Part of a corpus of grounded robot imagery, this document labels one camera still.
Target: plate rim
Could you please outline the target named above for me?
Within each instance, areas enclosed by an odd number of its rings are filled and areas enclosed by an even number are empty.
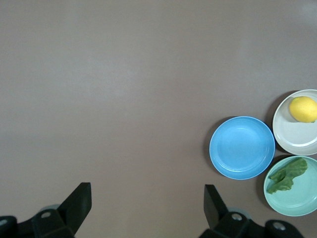
[[[299,158],[299,157],[303,157],[303,158],[305,158],[305,159],[309,159],[309,160],[314,161],[314,162],[317,163],[317,160],[316,160],[316,159],[314,159],[314,158],[312,158],[312,157],[309,157],[309,156],[305,156],[305,155],[292,155],[292,156],[288,156],[288,157],[286,157],[286,158],[284,158],[284,159],[282,159],[282,160],[276,162],[276,164],[274,164],[274,165],[269,169],[269,171],[267,172],[267,174],[266,174],[266,176],[265,176],[265,178],[264,178],[264,182],[263,182],[263,193],[264,193],[264,197],[265,197],[266,202],[267,202],[268,205],[270,206],[270,208],[273,209],[274,211],[276,211],[276,212],[279,213],[279,214],[282,214],[282,215],[285,215],[285,216],[289,216],[289,217],[300,217],[300,216],[308,215],[308,214],[310,214],[310,213],[316,211],[316,210],[317,210],[317,206],[316,206],[315,209],[311,210],[310,212],[302,213],[302,214],[299,214],[299,215],[290,215],[290,214],[287,214],[287,213],[285,213],[285,212],[280,212],[280,211],[278,211],[278,209],[275,209],[275,208],[270,204],[270,200],[267,198],[268,192],[267,192],[267,190],[266,190],[266,185],[267,185],[267,181],[268,181],[269,175],[271,174],[271,172],[272,172],[273,170],[276,170],[276,169],[277,169],[278,164],[282,163],[282,162],[285,161],[285,160],[292,160],[292,159]]]
[[[273,148],[272,148],[272,155],[270,156],[270,159],[269,159],[267,165],[266,165],[265,168],[262,169],[259,173],[257,173],[256,175],[247,176],[247,177],[244,177],[244,178],[234,178],[233,176],[229,176],[229,175],[226,175],[226,174],[222,173],[222,172],[219,171],[219,169],[215,166],[214,161],[213,161],[213,158],[212,158],[212,156],[211,156],[211,143],[212,143],[212,140],[213,140],[215,134],[217,133],[217,131],[218,131],[224,124],[226,124],[226,123],[228,123],[228,122],[230,122],[230,121],[232,121],[232,120],[237,120],[237,119],[242,119],[242,118],[252,119],[252,120],[256,121],[257,123],[263,125],[264,128],[266,128],[267,131],[268,131],[269,134],[270,134],[270,141],[271,141],[271,145],[273,146]],[[252,117],[252,116],[236,116],[236,117],[232,117],[232,118],[229,118],[228,120],[224,121],[224,122],[223,122],[222,124],[220,124],[220,125],[218,126],[218,128],[214,131],[214,133],[212,134],[212,137],[211,137],[211,139],[210,139],[210,143],[209,143],[209,156],[210,156],[210,160],[211,160],[213,166],[214,166],[214,167],[217,169],[217,171],[218,171],[219,173],[221,173],[223,176],[225,176],[225,177],[227,177],[227,178],[230,178],[230,179],[235,179],[235,180],[251,179],[251,178],[254,178],[254,177],[260,175],[261,173],[263,173],[263,172],[269,167],[269,165],[271,164],[271,162],[272,162],[272,160],[273,160],[273,158],[274,158],[274,155],[275,155],[275,150],[276,150],[276,144],[275,144],[275,138],[274,138],[274,135],[273,135],[272,130],[269,128],[269,126],[268,126],[265,122],[263,122],[262,120],[260,120],[260,119],[258,119],[258,118]]]
[[[283,99],[283,101],[278,105],[278,107],[276,108],[275,112],[274,112],[274,115],[273,115],[273,120],[272,120],[272,131],[273,131],[273,135],[274,135],[274,138],[276,140],[276,142],[279,144],[279,146],[281,146],[285,151],[287,151],[288,153],[291,153],[291,154],[295,154],[295,155],[301,155],[301,156],[309,156],[309,155],[314,155],[316,154],[317,152],[314,152],[314,153],[305,153],[305,154],[300,154],[300,153],[297,153],[295,151],[290,151],[290,150],[287,150],[283,145],[280,144],[281,141],[283,140],[279,140],[278,136],[276,135],[276,126],[275,126],[275,122],[276,122],[276,117],[277,117],[277,113],[279,111],[279,109],[282,107],[282,105],[291,97],[293,97],[294,95],[297,95],[297,94],[300,94],[300,93],[304,93],[306,91],[315,91],[316,95],[317,95],[317,89],[303,89],[303,90],[298,90],[294,93],[291,93],[290,95],[288,95],[286,98]]]

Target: yellow lemon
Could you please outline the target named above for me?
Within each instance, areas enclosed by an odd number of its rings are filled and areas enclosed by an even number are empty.
[[[310,97],[296,97],[289,104],[289,112],[300,122],[314,122],[317,120],[317,103]]]

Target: tabletop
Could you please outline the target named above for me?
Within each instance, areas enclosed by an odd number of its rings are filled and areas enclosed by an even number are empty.
[[[228,118],[272,129],[285,97],[317,89],[316,16],[313,0],[1,0],[0,214],[22,222],[91,182],[76,237],[196,238],[214,184],[259,225],[316,237],[317,212],[270,208],[269,168],[235,180],[209,156]]]

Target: mint green plate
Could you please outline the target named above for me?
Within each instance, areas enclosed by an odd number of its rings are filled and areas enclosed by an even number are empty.
[[[304,174],[293,179],[293,186],[287,191],[269,194],[266,190],[274,182],[269,178],[290,161],[302,157],[308,168]],[[264,180],[264,195],[268,204],[280,214],[286,216],[304,216],[317,209],[317,160],[307,156],[291,156],[276,163],[267,173]]]

